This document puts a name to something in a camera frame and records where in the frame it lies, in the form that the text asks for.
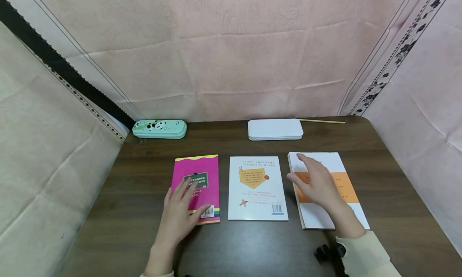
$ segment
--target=yellow speech bubble graphic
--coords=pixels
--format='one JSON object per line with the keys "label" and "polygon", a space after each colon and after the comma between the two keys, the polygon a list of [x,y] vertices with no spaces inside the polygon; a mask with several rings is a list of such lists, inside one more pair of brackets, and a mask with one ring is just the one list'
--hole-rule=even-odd
{"label": "yellow speech bubble graphic", "polygon": [[268,179],[268,177],[265,174],[264,168],[248,170],[239,169],[239,179],[240,182],[244,185],[249,186],[252,189],[255,189],[263,182],[265,182]]}

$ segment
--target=sleeve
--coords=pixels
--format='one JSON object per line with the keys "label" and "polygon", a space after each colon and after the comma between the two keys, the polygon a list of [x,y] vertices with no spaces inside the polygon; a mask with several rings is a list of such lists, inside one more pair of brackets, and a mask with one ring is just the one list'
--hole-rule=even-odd
{"label": "sleeve", "polygon": [[351,277],[401,276],[374,232],[367,231],[364,236],[356,239],[336,239],[346,249],[342,258],[345,274]]}
{"label": "sleeve", "polygon": [[174,277],[173,276],[173,271],[170,273],[170,274],[165,274],[165,275],[161,275],[161,276],[151,276],[151,277]]}

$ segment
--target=wooden table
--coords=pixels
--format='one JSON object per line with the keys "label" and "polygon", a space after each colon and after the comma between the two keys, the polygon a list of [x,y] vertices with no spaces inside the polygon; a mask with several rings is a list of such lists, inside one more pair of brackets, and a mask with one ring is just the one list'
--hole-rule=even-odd
{"label": "wooden table", "polygon": [[[59,276],[139,276],[145,268],[171,183],[174,159],[218,154],[221,223],[196,227],[177,250],[177,277],[335,276],[341,264],[320,265],[316,247],[334,231],[302,230],[288,152],[339,152],[359,201],[403,276],[455,276],[462,262],[368,120],[346,125],[303,123],[298,141],[252,142],[247,122],[188,124],[182,140],[130,134]],[[230,156],[279,156],[288,222],[228,221]]]}

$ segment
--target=book cover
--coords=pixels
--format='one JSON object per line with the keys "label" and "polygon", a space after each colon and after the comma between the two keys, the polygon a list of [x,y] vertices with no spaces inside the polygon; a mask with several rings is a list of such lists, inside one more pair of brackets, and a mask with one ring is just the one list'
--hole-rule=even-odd
{"label": "book cover", "polygon": [[228,220],[289,220],[277,156],[230,158]]}
{"label": "book cover", "polygon": [[[295,173],[303,182],[310,183],[310,175],[305,164],[297,157],[298,152],[289,153],[289,166],[290,171]],[[335,185],[337,185],[338,192],[346,201],[346,203],[353,209],[359,222],[366,229],[370,229],[366,216],[364,215],[363,208],[359,204],[356,192],[350,178],[343,166],[343,162],[338,153],[301,153],[307,157],[313,158],[324,167],[328,168],[330,174],[334,178]],[[309,198],[305,197],[303,193],[294,184],[295,196],[297,198],[298,213],[302,222],[303,229],[334,229],[334,223],[327,214],[327,212],[318,204],[313,203]]]}
{"label": "book cover", "polygon": [[182,181],[191,177],[188,184],[197,181],[197,188],[189,203],[189,214],[193,214],[201,205],[210,204],[210,208],[201,215],[198,225],[220,222],[220,196],[218,155],[197,156],[175,159],[172,180],[172,192]]}

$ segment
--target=pink book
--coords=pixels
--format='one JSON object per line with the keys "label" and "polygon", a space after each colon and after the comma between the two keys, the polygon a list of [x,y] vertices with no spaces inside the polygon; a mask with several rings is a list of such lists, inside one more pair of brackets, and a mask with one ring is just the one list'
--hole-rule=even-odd
{"label": "pink book", "polygon": [[191,177],[188,187],[197,181],[197,188],[189,203],[189,214],[201,205],[210,208],[201,215],[198,225],[220,222],[218,155],[179,158],[174,161],[172,192],[182,181]]}

